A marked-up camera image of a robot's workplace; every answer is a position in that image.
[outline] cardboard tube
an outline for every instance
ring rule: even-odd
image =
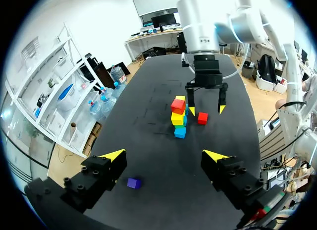
[[[72,122],[70,124],[70,139],[74,135],[75,130],[76,130],[76,123]]]

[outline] black backpack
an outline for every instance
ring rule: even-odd
[[[275,74],[275,64],[271,56],[264,54],[258,62],[258,70],[260,78],[263,80],[277,84]]]

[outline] yellow block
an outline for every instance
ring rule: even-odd
[[[108,154],[105,154],[105,155],[102,155],[102,156],[99,156],[99,157],[106,157],[108,159],[111,160],[111,162],[113,162],[114,159],[117,158],[117,156],[119,156],[121,154],[121,152],[125,152],[125,149],[121,149],[121,150],[118,150],[118,151],[115,151],[115,152],[110,152]]]
[[[175,99],[177,99],[177,100],[183,100],[183,101],[186,102],[186,97],[185,97],[185,95],[177,95],[177,96],[175,97]]]
[[[206,152],[208,154],[208,156],[210,156],[215,162],[217,162],[218,160],[220,160],[221,158],[228,158],[228,156],[216,153],[216,152],[211,152],[208,150],[203,150],[203,152]]]
[[[188,107],[192,114],[195,116],[195,107]]]
[[[186,109],[182,115],[172,113],[170,120],[172,120],[173,125],[183,125],[184,124],[184,116],[186,114]]]
[[[220,105],[219,114],[221,114],[221,113],[222,113],[222,111],[224,110],[224,107],[226,107],[226,105]]]

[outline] stacked blocks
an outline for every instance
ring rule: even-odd
[[[178,138],[185,138],[188,114],[188,105],[186,105],[185,96],[176,96],[171,105],[171,109],[171,120],[175,126],[174,135]]]
[[[207,113],[199,113],[198,114],[198,124],[206,125],[208,119]]]
[[[139,179],[128,178],[127,186],[133,189],[139,189],[141,187],[141,181]]]

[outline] plastic bottle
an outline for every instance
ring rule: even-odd
[[[101,96],[105,96],[106,99],[109,99],[109,97],[112,95],[112,93],[114,91],[114,89],[111,89],[108,87],[106,87],[106,88],[101,87],[100,90],[101,90]]]
[[[120,66],[115,67],[112,65],[110,75],[113,77],[114,81],[117,81],[119,84],[126,83],[127,77]]]
[[[105,117],[108,117],[117,99],[112,96],[110,96],[108,99],[106,96],[101,96],[100,99],[102,102],[101,111]]]
[[[101,102],[98,102],[98,101],[89,101],[88,102],[89,105],[91,106],[90,107],[90,114],[96,119],[96,120],[101,120],[101,119],[104,119],[106,118],[106,116],[103,115],[103,112],[102,112],[102,104]]]
[[[112,96],[114,96],[116,99],[119,98],[119,96],[121,95],[122,91],[124,90],[124,88],[126,87],[126,85],[124,84],[119,84],[118,82],[114,83],[115,89],[112,93]]]

